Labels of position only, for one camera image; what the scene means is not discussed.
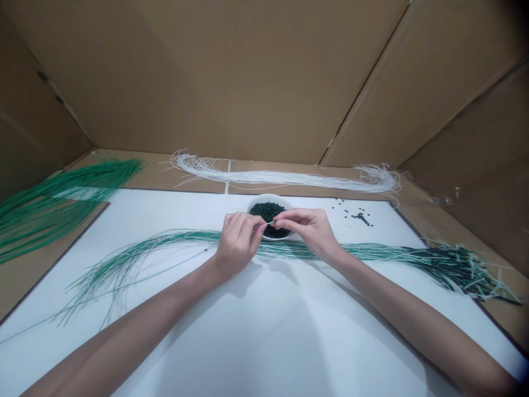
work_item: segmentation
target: finger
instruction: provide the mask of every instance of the finger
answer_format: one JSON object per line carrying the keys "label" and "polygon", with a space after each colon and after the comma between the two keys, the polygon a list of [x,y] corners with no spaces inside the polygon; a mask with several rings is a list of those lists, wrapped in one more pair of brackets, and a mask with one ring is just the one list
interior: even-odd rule
{"label": "finger", "polygon": [[231,218],[228,222],[228,227],[226,229],[226,233],[229,234],[233,230],[233,227],[235,226],[235,223],[237,222],[238,217],[241,215],[240,212],[235,212],[234,214],[231,214]]}
{"label": "finger", "polygon": [[247,239],[246,241],[250,240],[250,236],[252,235],[253,228],[255,225],[266,223],[265,220],[258,216],[258,215],[248,215],[246,219],[244,220],[244,224],[241,228],[240,236]]}
{"label": "finger", "polygon": [[238,236],[241,234],[241,228],[248,214],[246,212],[238,212],[237,217],[232,221],[233,227],[231,228],[230,234]]}
{"label": "finger", "polygon": [[289,219],[281,219],[280,221],[277,221],[274,224],[274,227],[276,229],[284,228],[284,229],[292,230],[293,232],[296,232],[300,236],[303,237],[303,231],[305,230],[305,228],[307,226],[303,226],[303,225],[301,225],[301,224],[299,224],[297,222],[291,221]]}
{"label": "finger", "polygon": [[259,243],[263,239],[263,233],[265,232],[267,226],[268,225],[264,223],[255,229],[255,233],[253,234],[252,240],[250,241],[250,251],[253,255],[257,253],[257,247],[259,247]]}
{"label": "finger", "polygon": [[224,217],[224,224],[222,225],[223,232],[228,230],[228,226],[232,218],[233,218],[233,214],[226,214],[226,216]]}
{"label": "finger", "polygon": [[282,213],[277,214],[274,217],[275,221],[278,221],[280,219],[292,219],[292,220],[300,220],[303,218],[307,218],[308,216],[312,215],[313,210],[308,210],[306,208],[293,208],[291,210],[283,211]]}

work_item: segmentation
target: green cord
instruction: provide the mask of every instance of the green cord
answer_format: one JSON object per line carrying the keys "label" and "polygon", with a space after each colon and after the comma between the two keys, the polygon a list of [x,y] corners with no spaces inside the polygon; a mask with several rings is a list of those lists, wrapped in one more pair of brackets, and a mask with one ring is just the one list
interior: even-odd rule
{"label": "green cord", "polygon": [[139,159],[109,160],[55,175],[1,202],[0,264],[76,229],[142,168]]}
{"label": "green cord", "polygon": [[[217,246],[219,239],[220,232],[212,230],[168,230],[141,243],[131,244],[116,255],[107,256],[68,286],[68,289],[76,289],[78,293],[59,313],[61,322],[67,323],[75,312],[106,291],[113,293],[113,304],[119,299],[124,287],[146,280],[141,279],[132,284],[129,282],[133,278],[133,271],[139,270],[141,263],[151,252],[178,245],[207,245],[209,249]],[[363,261],[397,261],[413,266],[450,291],[468,294],[482,301],[503,297],[519,304],[509,289],[490,275],[473,251],[460,246],[441,245],[417,249],[362,243],[342,244],[342,247]],[[257,255],[290,260],[319,260],[304,242],[292,240],[263,240],[257,249]]]}

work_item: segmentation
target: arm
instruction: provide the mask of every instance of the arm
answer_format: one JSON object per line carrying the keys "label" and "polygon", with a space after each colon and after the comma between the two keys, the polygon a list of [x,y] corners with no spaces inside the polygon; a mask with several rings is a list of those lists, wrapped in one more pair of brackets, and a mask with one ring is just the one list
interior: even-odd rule
{"label": "arm", "polygon": [[195,303],[246,267],[265,228],[261,217],[226,215],[211,259],[88,340],[22,396],[111,395]]}
{"label": "arm", "polygon": [[430,305],[379,274],[336,241],[324,210],[294,209],[274,218],[298,233],[424,356],[471,396],[501,396],[516,380],[476,342]]}

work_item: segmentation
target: left hand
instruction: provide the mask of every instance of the left hand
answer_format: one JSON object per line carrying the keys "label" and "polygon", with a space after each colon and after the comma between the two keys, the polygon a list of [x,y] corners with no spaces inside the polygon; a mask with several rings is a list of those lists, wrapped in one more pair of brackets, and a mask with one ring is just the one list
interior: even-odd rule
{"label": "left hand", "polygon": [[266,222],[245,212],[227,214],[217,252],[213,256],[223,281],[241,272],[252,260],[263,238]]}

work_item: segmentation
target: bundle of white strips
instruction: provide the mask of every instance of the bundle of white strips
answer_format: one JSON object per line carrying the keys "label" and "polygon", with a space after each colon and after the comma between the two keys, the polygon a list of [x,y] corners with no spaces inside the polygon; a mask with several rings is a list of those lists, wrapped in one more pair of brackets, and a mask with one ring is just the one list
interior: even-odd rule
{"label": "bundle of white strips", "polygon": [[364,193],[392,194],[398,192],[402,186],[400,176],[388,170],[387,164],[360,165],[353,169],[360,170],[359,179],[332,178],[314,174],[297,174],[282,171],[238,171],[225,172],[215,167],[219,160],[211,157],[197,157],[195,155],[177,151],[171,156],[172,167],[195,175],[179,184],[185,184],[200,178],[224,182],[244,184],[279,184],[282,186],[304,185],[329,187],[332,189],[353,190]]}

